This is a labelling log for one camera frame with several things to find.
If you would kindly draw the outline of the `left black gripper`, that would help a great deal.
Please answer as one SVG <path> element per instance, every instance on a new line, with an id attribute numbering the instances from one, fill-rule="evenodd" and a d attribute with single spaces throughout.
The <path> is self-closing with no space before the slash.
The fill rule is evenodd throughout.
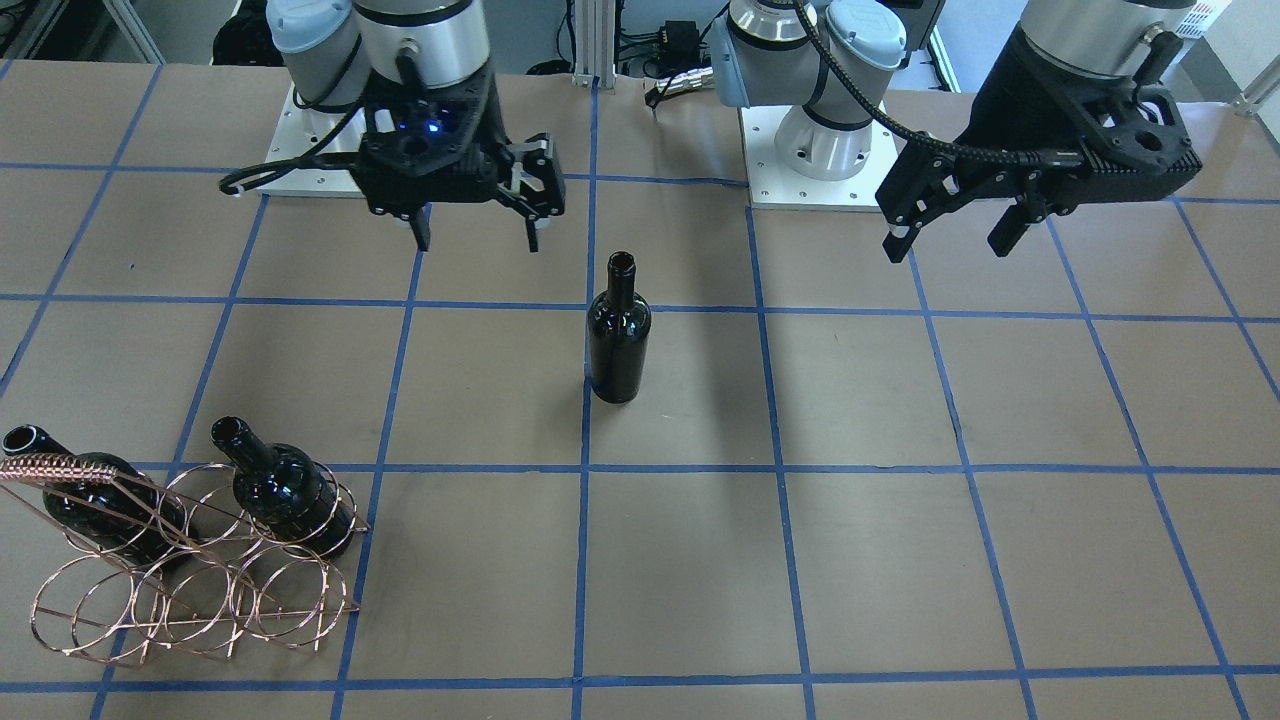
<path id="1" fill-rule="evenodd" d="M 1079 152 L 1074 168 L 1020 170 L 1015 202 L 989 232 L 1006 258 L 1028 229 L 1082 204 L 1167 197 L 1203 168 L 1172 95 L 1162 85 L 1097 79 L 1052 63 L 1016 27 L 972 104 L 963 145 L 1006 151 Z M 984 161 L 909 141 L 876 191 L 890 224 L 883 249 L 901 263 L 922 228 L 975 199 L 1001 197 L 1009 163 Z"/>

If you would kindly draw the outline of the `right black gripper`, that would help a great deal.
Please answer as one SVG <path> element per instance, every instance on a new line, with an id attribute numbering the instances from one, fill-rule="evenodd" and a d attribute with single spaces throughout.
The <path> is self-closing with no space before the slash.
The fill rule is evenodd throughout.
<path id="1" fill-rule="evenodd" d="M 430 202 L 497 200 L 524 218 L 530 252 L 539 251 L 539 229 L 564 213 L 554 137 L 509 143 L 492 70 L 426 90 L 374 72 L 364 110 L 355 183 L 372 213 L 410 228 L 419 252 L 431 245 Z"/>

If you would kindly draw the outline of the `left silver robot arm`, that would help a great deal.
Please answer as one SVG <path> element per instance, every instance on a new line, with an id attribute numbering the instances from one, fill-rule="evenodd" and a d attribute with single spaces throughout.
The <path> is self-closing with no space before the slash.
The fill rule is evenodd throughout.
<path id="1" fill-rule="evenodd" d="M 716 91 L 731 108 L 785 106 L 783 163 L 817 181 L 855 176 L 874 126 L 904 149 L 876 191 L 900 263 L 920 231 L 979 199 L 1010 199 L 997 256 L 1047 217 L 1166 199 L 1201 170 L 1164 85 L 1190 1 L 1029 1 L 946 141 L 881 109 L 908 63 L 908 28 L 878 1 L 731 1 L 713 20 Z"/>

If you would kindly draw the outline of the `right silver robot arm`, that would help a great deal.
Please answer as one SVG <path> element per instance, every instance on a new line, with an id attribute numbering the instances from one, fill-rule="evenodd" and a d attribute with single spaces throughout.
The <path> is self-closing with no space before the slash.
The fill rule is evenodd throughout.
<path id="1" fill-rule="evenodd" d="M 490 202 L 524 218 L 527 245 L 564 211 L 553 138 L 506 132 L 479 1 L 270 1 L 275 49 L 312 122 L 308 146 L 228 176 L 224 193 L 274 188 L 294 170 L 343 172 L 371 213 L 430 245 L 428 209 Z"/>

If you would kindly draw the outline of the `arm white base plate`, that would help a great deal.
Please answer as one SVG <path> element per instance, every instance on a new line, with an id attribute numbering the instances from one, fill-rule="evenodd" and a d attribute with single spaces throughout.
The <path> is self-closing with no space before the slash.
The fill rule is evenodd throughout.
<path id="1" fill-rule="evenodd" d="M 370 211 L 396 217 L 407 202 L 434 201 L 438 176 L 460 160 L 465 117 L 462 102 L 372 77 L 361 97 L 310 149 L 241 168 L 225 176 L 219 188 L 233 195 L 300 170 L 342 173 Z"/>
<path id="2" fill-rule="evenodd" d="M 750 204 L 762 210 L 879 210 L 876 191 L 897 159 L 879 123 L 831 129 L 800 106 L 739 111 Z"/>

